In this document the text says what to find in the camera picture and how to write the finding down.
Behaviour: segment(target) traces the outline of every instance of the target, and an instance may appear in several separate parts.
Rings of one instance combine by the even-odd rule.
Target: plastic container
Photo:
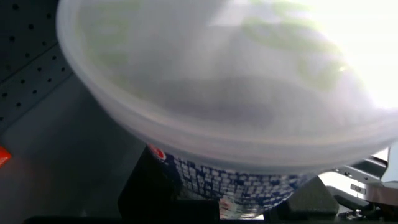
[[[392,3],[62,0],[57,32],[95,98],[146,142],[225,170],[307,174],[398,135]]]

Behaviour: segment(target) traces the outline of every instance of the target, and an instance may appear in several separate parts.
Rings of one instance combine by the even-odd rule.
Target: blue patterned label
[[[148,145],[181,199],[217,200],[220,218],[255,218],[287,200],[315,174],[254,175],[196,164]]]

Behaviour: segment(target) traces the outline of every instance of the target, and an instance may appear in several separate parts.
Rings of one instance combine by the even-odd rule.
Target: perforated metal panel
[[[55,32],[58,1],[0,1],[0,133],[72,74]]]

